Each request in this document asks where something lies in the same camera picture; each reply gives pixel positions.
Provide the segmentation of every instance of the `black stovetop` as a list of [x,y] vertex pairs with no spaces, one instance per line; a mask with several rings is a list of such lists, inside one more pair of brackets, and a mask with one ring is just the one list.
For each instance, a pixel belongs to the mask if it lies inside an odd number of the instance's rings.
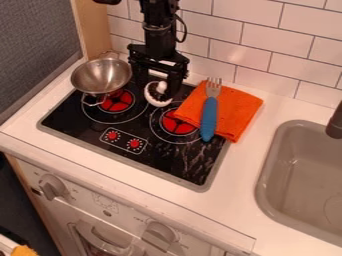
[[[76,138],[202,186],[225,140],[214,136],[210,143],[204,143],[197,128],[173,117],[193,89],[183,84],[174,101],[163,108],[148,104],[133,82],[93,107],[81,103],[82,93],[74,91],[41,125],[57,135],[67,135],[64,138]],[[87,96],[86,101],[94,98]]]

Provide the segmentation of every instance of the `orange towel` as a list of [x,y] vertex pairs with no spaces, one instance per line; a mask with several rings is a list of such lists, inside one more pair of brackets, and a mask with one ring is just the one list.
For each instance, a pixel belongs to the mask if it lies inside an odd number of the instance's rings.
[[[191,93],[175,112],[175,117],[200,127],[206,81]],[[237,142],[263,101],[248,93],[222,86],[218,100],[217,125],[215,133]]]

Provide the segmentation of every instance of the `toy stove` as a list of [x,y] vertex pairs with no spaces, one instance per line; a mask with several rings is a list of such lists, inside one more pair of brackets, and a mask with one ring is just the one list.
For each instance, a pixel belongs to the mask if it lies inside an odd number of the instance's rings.
[[[204,143],[199,129],[174,117],[193,89],[183,84],[174,101],[163,108],[148,104],[132,81],[107,98],[97,99],[102,102],[97,106],[82,103],[82,92],[74,91],[43,118],[39,128],[143,171],[203,191],[211,184],[228,143],[219,136]],[[86,102],[94,99],[85,97]]]

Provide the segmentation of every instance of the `wooden edge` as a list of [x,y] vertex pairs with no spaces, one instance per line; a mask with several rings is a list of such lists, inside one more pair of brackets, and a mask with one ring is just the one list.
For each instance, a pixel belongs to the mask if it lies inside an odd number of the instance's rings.
[[43,224],[45,225],[46,229],[48,230],[48,232],[49,232],[52,240],[56,244],[59,252],[61,253],[62,256],[68,256],[65,253],[62,245],[59,243],[59,240],[58,240],[57,236],[55,235],[53,229],[50,227],[49,222],[48,222],[48,218],[46,217],[44,210],[41,208],[40,203],[37,201],[37,199],[35,198],[35,196],[31,192],[30,186],[28,185],[28,182],[27,182],[27,180],[23,174],[23,171],[22,171],[21,167],[19,166],[16,158],[9,155],[9,154],[5,154],[5,157],[7,158],[8,162],[12,166],[16,176],[18,177],[21,185],[23,186],[23,188],[24,188],[27,196],[29,197],[31,203],[33,204],[34,208],[38,212]]
[[70,0],[82,51],[87,59],[95,59],[112,49],[107,5],[93,0]]

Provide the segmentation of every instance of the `fork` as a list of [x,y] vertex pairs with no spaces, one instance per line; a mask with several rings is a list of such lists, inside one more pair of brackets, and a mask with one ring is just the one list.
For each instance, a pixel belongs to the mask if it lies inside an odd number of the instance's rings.
[[217,123],[217,99],[222,87],[221,78],[207,79],[206,94],[207,99],[204,103],[200,134],[204,142],[208,142],[214,136]]

